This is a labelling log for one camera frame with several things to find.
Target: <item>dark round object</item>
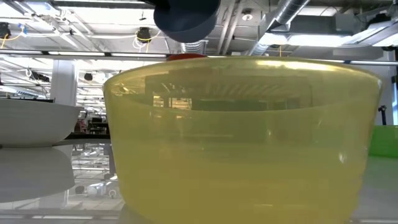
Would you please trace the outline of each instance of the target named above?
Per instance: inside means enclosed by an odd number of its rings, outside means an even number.
[[[150,33],[148,27],[140,27],[137,33],[137,39],[143,44],[148,44],[150,42]]]
[[[85,191],[85,186],[77,186],[75,187],[76,194],[82,194]]]
[[[220,0],[192,3],[169,0],[170,8],[156,6],[156,26],[173,40],[192,43],[204,39],[215,27]]]
[[[87,81],[92,81],[92,80],[93,80],[93,74],[91,74],[91,73],[86,73],[86,74],[85,74],[85,80],[87,80]]]

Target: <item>table surface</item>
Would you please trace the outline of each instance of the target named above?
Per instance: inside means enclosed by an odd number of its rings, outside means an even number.
[[[67,140],[59,145],[46,149],[0,151],[0,157],[7,158],[5,163],[0,163],[0,172],[4,172],[2,179],[6,177],[7,180],[0,182],[0,223],[137,223],[135,214],[124,207],[117,179],[104,180],[104,175],[109,170],[109,161],[103,152],[111,148],[109,140]],[[55,150],[57,153],[51,155],[45,150]],[[43,154],[43,157],[38,156],[43,163],[30,164],[32,159],[29,157],[32,156],[28,156],[27,151]],[[73,172],[73,187],[60,192],[52,191],[50,195],[43,196],[46,195],[44,190],[53,187],[51,184],[67,183],[64,180],[66,177],[57,176],[58,172]],[[75,187],[78,185],[84,186],[86,192],[76,194]],[[353,213],[352,221],[398,223],[398,159],[368,159],[358,209]]]

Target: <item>bowl rim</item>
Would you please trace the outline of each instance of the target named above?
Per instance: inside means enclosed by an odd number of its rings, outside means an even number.
[[[139,71],[143,71],[141,75],[134,75],[134,78],[139,78],[139,77],[146,77],[148,74],[146,74],[144,71],[148,69],[156,69],[156,68],[162,68],[162,67],[183,67],[182,65],[185,64],[186,62],[189,62],[191,60],[196,60],[197,62],[206,62],[207,60],[218,60],[218,61],[224,61],[224,60],[241,60],[243,63],[245,60],[252,60],[252,61],[276,61],[276,62],[298,62],[298,63],[311,63],[314,65],[329,65],[333,66],[336,68],[342,68],[342,69],[347,69],[351,70],[352,72],[360,72],[362,73],[363,77],[367,78],[375,78],[377,82],[379,83],[379,88],[383,88],[382,81],[380,77],[378,77],[375,73],[365,70],[363,68],[357,68],[352,65],[347,65],[344,63],[337,63],[337,62],[332,62],[332,61],[326,61],[326,60],[317,60],[317,59],[307,59],[307,58],[297,58],[297,57],[260,57],[260,56],[227,56],[227,57],[202,57],[202,58],[188,58],[184,60],[172,60],[172,61],[166,61],[167,64],[165,63],[155,63],[152,65],[146,65],[143,67],[138,67],[138,68],[133,68],[129,69],[126,71],[123,71],[108,80],[105,81],[103,84],[103,91],[105,92],[109,86],[112,84],[115,84],[118,82],[119,79],[124,78],[126,75],[131,75],[132,72],[138,73]]]

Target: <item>yellow cable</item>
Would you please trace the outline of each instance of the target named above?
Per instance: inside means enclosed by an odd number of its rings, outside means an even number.
[[[155,36],[153,36],[153,37],[151,37],[149,39],[141,39],[139,37],[137,37],[137,39],[142,40],[142,41],[148,41],[148,40],[152,40],[153,38],[156,38],[159,34],[160,34],[160,31]]]
[[[14,37],[14,38],[11,38],[11,39],[7,39],[8,34],[6,34],[6,35],[4,36],[4,39],[0,38],[0,40],[2,40],[1,49],[4,47],[4,44],[6,43],[6,41],[16,40],[16,39],[18,39],[23,33],[24,33],[24,28],[22,27],[22,28],[21,28],[21,32],[18,34],[18,36]]]
[[[4,36],[4,39],[2,40],[2,44],[1,44],[0,49],[2,49],[2,48],[4,47],[4,44],[6,43],[7,37],[8,37],[8,34],[6,34],[6,35]]]
[[[5,37],[4,39],[0,38],[0,40],[6,40],[6,41],[16,40],[16,39],[18,39],[18,37],[20,37],[23,33],[24,33],[24,28],[21,29],[21,32],[18,34],[18,36],[14,37],[14,38],[11,38],[11,39],[7,39],[7,37]]]

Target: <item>fluorescent light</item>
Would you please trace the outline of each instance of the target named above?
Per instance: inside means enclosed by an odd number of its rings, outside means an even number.
[[[76,0],[54,0],[54,1],[76,2]],[[117,0],[117,1],[112,1],[112,0],[84,0],[83,2],[146,4],[145,2],[141,2],[141,1],[127,1],[127,0],[125,0],[125,1],[123,1],[123,0]]]
[[[397,62],[378,62],[378,61],[351,61],[353,65],[385,65],[385,66],[396,66]]]
[[[17,90],[15,90],[12,87],[8,87],[8,86],[0,86],[0,91],[6,92],[6,93],[17,93]]]
[[[345,37],[340,35],[293,35],[289,38],[287,44],[309,47],[337,47],[344,41]]]
[[[74,215],[34,215],[32,218],[48,218],[48,219],[92,219],[92,216],[74,216]]]
[[[0,54],[42,54],[38,50],[0,50]]]
[[[388,47],[397,44],[398,44],[398,34],[394,34],[374,44],[373,47]]]
[[[73,170],[88,170],[88,171],[105,171],[109,170],[108,168],[88,168],[88,167],[72,167]]]
[[[105,220],[118,220],[119,217],[104,216],[104,217],[100,217],[100,219],[105,219]]]
[[[398,220],[360,220],[360,223],[398,223]]]
[[[102,52],[49,52],[50,55],[105,56]]]
[[[323,60],[323,59],[310,59],[310,60],[317,60],[317,61],[322,61],[322,62],[344,63],[344,60]]]
[[[115,57],[158,57],[166,58],[165,54],[130,54],[130,53],[112,53]]]
[[[285,45],[287,38],[284,35],[265,33],[259,40],[262,45]]]

